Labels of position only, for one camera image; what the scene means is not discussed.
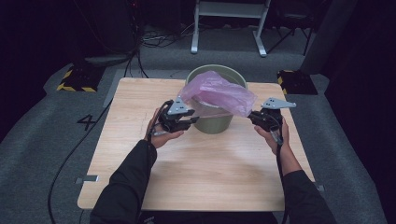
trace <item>gray carpet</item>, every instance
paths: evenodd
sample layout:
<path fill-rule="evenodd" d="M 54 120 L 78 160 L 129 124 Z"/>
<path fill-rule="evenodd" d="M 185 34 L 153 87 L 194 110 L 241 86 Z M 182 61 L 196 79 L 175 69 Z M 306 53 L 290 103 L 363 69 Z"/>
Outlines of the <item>gray carpet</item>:
<path fill-rule="evenodd" d="M 279 36 L 262 34 L 269 49 Z M 165 48 L 141 48 L 141 61 L 149 77 L 184 79 L 204 64 L 229 66 L 250 82 L 276 82 L 276 72 L 298 69 L 304 60 L 304 36 L 296 32 L 266 58 L 260 57 L 251 29 L 206 30 L 200 35 L 196 55 L 190 54 L 191 36 Z M 56 91 L 70 64 L 44 86 L 47 96 L 9 132 L 0 148 L 0 223 L 50 223 L 47 198 L 50 184 L 66 156 L 87 133 L 79 119 L 91 114 L 97 120 L 114 89 L 114 78 L 126 63 L 108 67 L 98 92 Z M 142 77 L 134 58 L 128 76 Z M 291 109 L 306 155 L 322 193 L 339 223 L 387 223 L 370 176 L 334 116 L 325 92 L 328 79 L 311 76 L 318 95 L 286 95 L 297 103 Z M 76 148 L 59 174 L 51 206 L 57 223 L 88 223 L 90 211 L 77 206 L 81 185 L 75 184 L 88 170 L 106 113 Z M 280 220 L 282 213 L 276 213 Z"/>

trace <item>printed number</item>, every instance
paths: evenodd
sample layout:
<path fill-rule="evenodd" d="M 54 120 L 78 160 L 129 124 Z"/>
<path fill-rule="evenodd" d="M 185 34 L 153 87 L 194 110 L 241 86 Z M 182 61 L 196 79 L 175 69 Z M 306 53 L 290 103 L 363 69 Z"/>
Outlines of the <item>printed number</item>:
<path fill-rule="evenodd" d="M 96 121 L 92 121 L 92 115 L 87 115 L 84 118 L 79 119 L 77 123 L 85 124 L 85 131 L 87 131 L 88 128 L 90 128 L 90 125 L 96 123 Z"/>

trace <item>white metal stand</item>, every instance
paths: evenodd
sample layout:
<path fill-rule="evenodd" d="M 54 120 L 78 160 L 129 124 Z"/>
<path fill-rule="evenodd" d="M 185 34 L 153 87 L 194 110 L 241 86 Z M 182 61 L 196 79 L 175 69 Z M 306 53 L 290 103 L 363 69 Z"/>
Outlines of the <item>white metal stand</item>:
<path fill-rule="evenodd" d="M 195 54 L 198 52 L 199 16 L 220 16 L 260 19 L 259 29 L 253 31 L 253 36 L 256 40 L 260 55 L 262 57 L 267 56 L 260 36 L 270 4 L 271 0 L 265 0 L 264 4 L 220 3 L 196 0 L 191 53 Z"/>

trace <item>person's left arm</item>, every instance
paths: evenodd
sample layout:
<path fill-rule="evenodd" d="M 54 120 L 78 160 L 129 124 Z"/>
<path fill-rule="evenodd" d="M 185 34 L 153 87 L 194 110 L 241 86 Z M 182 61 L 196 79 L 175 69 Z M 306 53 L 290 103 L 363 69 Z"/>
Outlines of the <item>person's left arm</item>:
<path fill-rule="evenodd" d="M 137 223 L 151 167 L 157 159 L 157 148 L 183 134 L 179 131 L 149 138 L 157 113 L 158 109 L 148 124 L 145 139 L 136 144 L 110 177 L 91 212 L 91 223 Z"/>

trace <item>hand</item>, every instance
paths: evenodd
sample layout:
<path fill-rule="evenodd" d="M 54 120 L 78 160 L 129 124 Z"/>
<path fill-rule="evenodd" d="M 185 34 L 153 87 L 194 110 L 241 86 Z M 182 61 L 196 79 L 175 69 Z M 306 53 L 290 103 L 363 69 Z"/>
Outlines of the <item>hand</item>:
<path fill-rule="evenodd" d="M 283 119 L 282 121 L 283 121 L 283 125 L 282 125 L 283 146 L 289 146 L 289 126 L 286 123 L 285 119 Z M 254 130 L 259 135 L 265 138 L 265 141 L 267 142 L 268 146 L 272 149 L 273 153 L 276 155 L 277 142 L 275 141 L 271 133 L 266 132 L 259 125 L 254 126 Z"/>
<path fill-rule="evenodd" d="M 145 136 L 145 140 L 146 141 L 148 141 L 148 139 L 149 139 L 149 132 L 150 132 L 151 125 L 153 123 L 157 122 L 157 120 L 155 120 L 155 118 L 157 117 L 158 113 L 161 113 L 159 108 L 157 108 L 155 110 L 155 113 L 154 113 L 152 119 L 148 123 L 148 128 L 147 128 L 146 136 Z M 156 132 L 163 131 L 163 127 L 161 127 L 161 125 L 157 125 L 155 127 L 155 131 Z M 167 141 L 169 141 L 171 139 L 179 138 L 183 133 L 184 133 L 183 131 L 178 131 L 178 132 L 175 132 L 175 133 L 164 133 L 164 134 L 157 135 L 157 136 L 152 134 L 151 135 L 151 144 L 154 145 L 155 148 L 163 147 L 163 145 L 165 145 Z"/>

